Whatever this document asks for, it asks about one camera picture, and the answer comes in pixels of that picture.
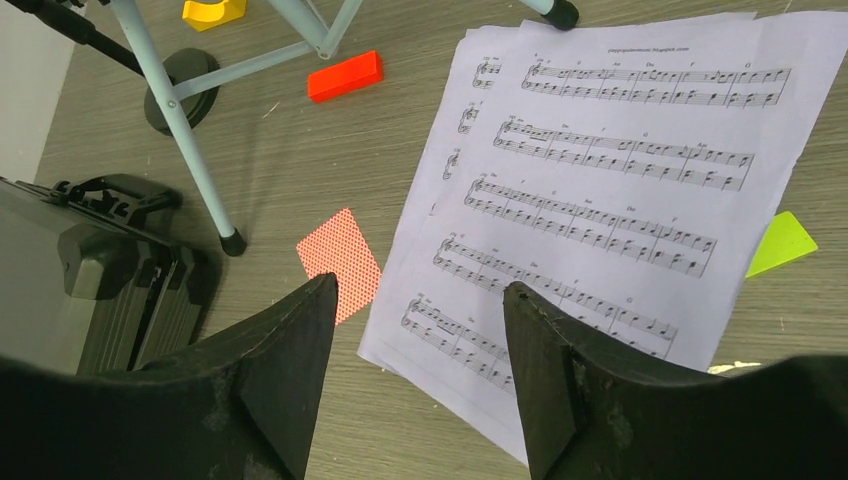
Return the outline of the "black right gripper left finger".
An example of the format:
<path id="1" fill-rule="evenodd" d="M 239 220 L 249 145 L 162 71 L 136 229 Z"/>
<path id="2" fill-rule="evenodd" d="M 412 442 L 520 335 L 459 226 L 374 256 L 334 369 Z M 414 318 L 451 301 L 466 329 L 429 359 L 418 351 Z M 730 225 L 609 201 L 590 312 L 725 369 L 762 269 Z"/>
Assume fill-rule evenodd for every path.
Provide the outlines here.
<path id="1" fill-rule="evenodd" d="M 5 479 L 301 479 L 333 341 L 338 282 L 135 371 L 71 376 L 1 362 Z"/>

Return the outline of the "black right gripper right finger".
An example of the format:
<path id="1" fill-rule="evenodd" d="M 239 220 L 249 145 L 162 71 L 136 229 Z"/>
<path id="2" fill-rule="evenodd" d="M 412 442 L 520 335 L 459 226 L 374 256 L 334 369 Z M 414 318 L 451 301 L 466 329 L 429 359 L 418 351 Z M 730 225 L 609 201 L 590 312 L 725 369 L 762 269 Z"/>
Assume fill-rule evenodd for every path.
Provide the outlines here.
<path id="1" fill-rule="evenodd" d="M 648 355 L 521 282 L 504 292 L 534 479 L 843 479 L 847 359 L 725 378 Z"/>

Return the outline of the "light blue music stand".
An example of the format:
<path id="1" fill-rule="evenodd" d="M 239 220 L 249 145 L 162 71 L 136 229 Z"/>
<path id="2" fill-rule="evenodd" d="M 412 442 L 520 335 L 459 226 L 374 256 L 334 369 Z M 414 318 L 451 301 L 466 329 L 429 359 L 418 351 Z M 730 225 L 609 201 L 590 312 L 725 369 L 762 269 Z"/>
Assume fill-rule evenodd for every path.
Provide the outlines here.
<path id="1" fill-rule="evenodd" d="M 458 42 L 535 18 L 518 1 L 366 1 L 338 58 L 378 52 L 379 84 L 316 104 L 315 54 L 223 84 L 195 137 L 246 258 L 292 262 L 301 238 L 349 208 L 384 260 Z"/>

